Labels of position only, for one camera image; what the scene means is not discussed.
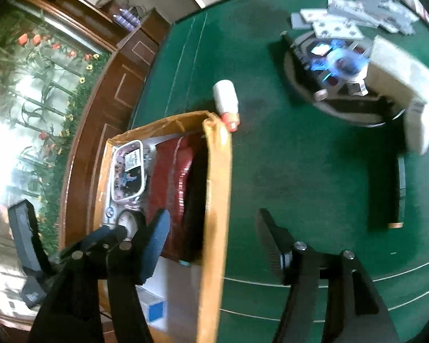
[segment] barcode label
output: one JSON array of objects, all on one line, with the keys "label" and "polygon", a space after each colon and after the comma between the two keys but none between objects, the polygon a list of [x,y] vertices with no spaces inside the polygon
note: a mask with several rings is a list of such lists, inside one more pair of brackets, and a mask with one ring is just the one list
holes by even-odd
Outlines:
[{"label": "barcode label", "polygon": [[136,149],[128,154],[126,154],[125,158],[125,172],[132,170],[138,166],[141,166],[140,160],[140,149]]}]

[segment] small box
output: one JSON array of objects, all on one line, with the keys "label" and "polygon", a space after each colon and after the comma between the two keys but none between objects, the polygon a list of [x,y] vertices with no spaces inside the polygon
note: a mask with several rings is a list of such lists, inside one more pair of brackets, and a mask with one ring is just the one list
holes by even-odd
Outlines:
[{"label": "small box", "polygon": [[141,286],[136,286],[141,309],[148,324],[164,317],[166,302],[161,297],[149,292]]}]

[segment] open box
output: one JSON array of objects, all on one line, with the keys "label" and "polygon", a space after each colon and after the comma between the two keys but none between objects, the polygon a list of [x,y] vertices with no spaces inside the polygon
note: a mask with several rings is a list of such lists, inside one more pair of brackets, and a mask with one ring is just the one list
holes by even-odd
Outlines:
[{"label": "open box", "polygon": [[[201,131],[205,133],[208,147],[208,174],[204,220],[204,238],[202,247],[202,261],[200,266],[184,267],[170,260],[162,260],[157,265],[157,275],[150,278],[144,285],[151,292],[159,294],[159,284],[167,282],[181,282],[181,278],[188,277],[189,284],[194,288],[192,298],[198,305],[193,318],[194,334],[197,343],[215,343],[219,314],[221,307],[225,256],[227,251],[227,233],[229,228],[229,201],[231,195],[231,135],[217,115],[207,111],[196,111],[167,117],[151,124],[129,130],[107,140],[100,168],[99,183],[94,211],[94,229],[104,224],[105,209],[110,197],[109,178],[110,166],[114,151],[117,147],[133,140],[162,137],[172,134],[191,133]],[[107,297],[106,283],[99,284],[100,303],[108,312],[110,310]],[[183,295],[178,300],[168,300],[168,306],[179,308],[172,303],[190,300],[190,296]],[[192,322],[181,322],[180,325],[190,325]],[[150,327],[153,339],[156,342],[172,342],[173,329],[166,326],[152,325]],[[176,338],[188,336],[176,333]]]}]

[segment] green tabletop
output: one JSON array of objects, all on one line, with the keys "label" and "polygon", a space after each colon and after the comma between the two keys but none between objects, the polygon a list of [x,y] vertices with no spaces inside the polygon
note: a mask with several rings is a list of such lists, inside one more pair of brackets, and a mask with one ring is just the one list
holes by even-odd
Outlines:
[{"label": "green tabletop", "polygon": [[[280,33],[292,12],[327,0],[226,0],[177,22],[146,81],[132,127],[198,109],[215,110],[213,85],[235,84],[241,125],[233,134],[231,214],[218,342],[271,342],[289,291],[271,274],[256,237],[257,210],[317,251],[352,249],[383,297],[402,341],[429,319],[429,150],[405,159],[405,225],[386,184],[384,127],[352,126],[301,101],[283,74]],[[429,28],[382,35],[429,66]],[[327,288],[321,283],[312,341]]]}]

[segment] red tulip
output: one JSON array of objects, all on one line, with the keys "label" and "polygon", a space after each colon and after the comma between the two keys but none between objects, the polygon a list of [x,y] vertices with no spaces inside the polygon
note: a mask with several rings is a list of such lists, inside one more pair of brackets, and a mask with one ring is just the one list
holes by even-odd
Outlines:
[{"label": "red tulip", "polygon": [[37,46],[40,44],[40,42],[41,42],[41,36],[40,35],[33,36],[33,45]]},{"label": "red tulip", "polygon": [[19,43],[19,45],[25,45],[28,40],[29,36],[27,36],[27,34],[25,33],[20,38],[18,38],[17,42]]}]

